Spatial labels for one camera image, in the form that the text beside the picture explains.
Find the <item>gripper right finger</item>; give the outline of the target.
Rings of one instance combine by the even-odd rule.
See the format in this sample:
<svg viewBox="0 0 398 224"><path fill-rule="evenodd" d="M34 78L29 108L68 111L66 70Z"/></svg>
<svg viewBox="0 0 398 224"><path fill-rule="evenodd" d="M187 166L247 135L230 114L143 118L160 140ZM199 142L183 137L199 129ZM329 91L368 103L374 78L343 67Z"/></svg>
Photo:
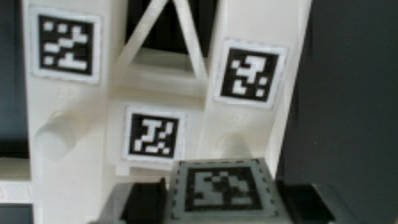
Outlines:
<svg viewBox="0 0 398 224"><path fill-rule="evenodd" d="M356 216L331 185L278 182L294 224L356 224Z"/></svg>

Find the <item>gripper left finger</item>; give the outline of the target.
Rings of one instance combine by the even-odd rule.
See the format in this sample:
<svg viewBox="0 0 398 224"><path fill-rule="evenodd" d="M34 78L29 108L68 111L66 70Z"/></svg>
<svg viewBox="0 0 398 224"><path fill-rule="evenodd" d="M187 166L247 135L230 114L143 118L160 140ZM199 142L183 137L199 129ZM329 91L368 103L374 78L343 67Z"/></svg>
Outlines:
<svg viewBox="0 0 398 224"><path fill-rule="evenodd" d="M164 224L166 179L114 186L98 219L89 224Z"/></svg>

